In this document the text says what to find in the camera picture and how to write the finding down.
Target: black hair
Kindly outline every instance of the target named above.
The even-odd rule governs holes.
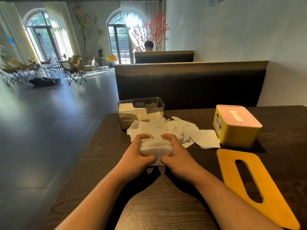
[[[154,47],[153,45],[154,45],[153,42],[152,42],[152,41],[149,41],[149,40],[147,40],[147,41],[144,43],[144,46],[145,46],[145,47],[153,48],[153,47]]]

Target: yellow lid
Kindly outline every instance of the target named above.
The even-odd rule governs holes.
[[[262,127],[261,123],[243,106],[217,105],[216,108],[227,125]]]

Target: window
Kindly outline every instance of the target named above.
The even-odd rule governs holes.
[[[56,63],[59,51],[48,14],[39,12],[30,16],[25,27],[40,59],[47,61],[51,58],[52,63]]]
[[[133,64],[134,55],[132,42],[128,35],[123,14],[117,13],[108,23],[111,53],[116,56],[119,64]]]

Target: white curtain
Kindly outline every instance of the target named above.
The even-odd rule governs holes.
[[[150,18],[149,23],[155,19],[158,11],[159,1],[121,1],[120,8],[124,14],[125,24],[128,28],[129,36],[132,42],[138,46],[137,39],[132,35],[134,29],[141,29],[142,37],[143,34],[143,22],[146,23],[147,19]],[[139,38],[141,47],[144,47],[144,42]]]
[[[37,60],[14,3],[0,2],[0,22],[6,35],[14,40],[12,47],[17,55],[17,59],[25,64],[29,63],[29,57]]]
[[[44,2],[61,56],[81,55],[66,2]]]

